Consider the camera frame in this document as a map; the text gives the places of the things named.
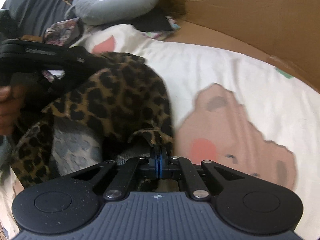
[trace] human hand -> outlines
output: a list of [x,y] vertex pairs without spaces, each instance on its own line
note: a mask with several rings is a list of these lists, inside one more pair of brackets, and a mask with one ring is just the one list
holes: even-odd
[[0,87],[0,135],[12,134],[14,122],[20,116],[25,96],[24,86]]

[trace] ribbed surface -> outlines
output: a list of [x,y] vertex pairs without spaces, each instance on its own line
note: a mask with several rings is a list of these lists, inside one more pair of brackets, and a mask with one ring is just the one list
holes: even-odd
[[208,203],[190,200],[183,192],[132,192],[121,202],[105,205],[94,222],[63,236],[28,232],[15,240],[298,240],[292,232],[278,236],[250,236],[219,220]]

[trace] white bed sheet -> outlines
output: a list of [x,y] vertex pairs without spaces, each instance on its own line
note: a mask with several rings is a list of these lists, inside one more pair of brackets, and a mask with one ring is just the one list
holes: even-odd
[[320,94],[302,81],[288,79],[265,62],[223,49],[149,39],[131,25],[117,25],[82,41],[93,47],[113,36],[116,52],[146,58],[166,84],[177,129],[192,112],[196,95],[213,83],[234,92],[249,121],[296,158],[294,191],[304,204],[296,233],[320,236]]

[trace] leopard print garment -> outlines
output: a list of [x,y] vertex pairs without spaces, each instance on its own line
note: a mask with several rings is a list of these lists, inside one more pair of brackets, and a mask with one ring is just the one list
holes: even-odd
[[172,152],[170,103],[162,79],[144,59],[104,53],[105,66],[83,85],[49,104],[20,139],[11,166],[24,187],[50,179],[54,116],[67,118],[118,142],[144,137]]

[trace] white circular logo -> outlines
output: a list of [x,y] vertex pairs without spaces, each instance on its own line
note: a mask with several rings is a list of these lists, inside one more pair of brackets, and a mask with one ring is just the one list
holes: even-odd
[[155,194],[153,197],[154,197],[155,199],[160,199],[160,198],[162,198],[162,196],[161,196],[160,194]]

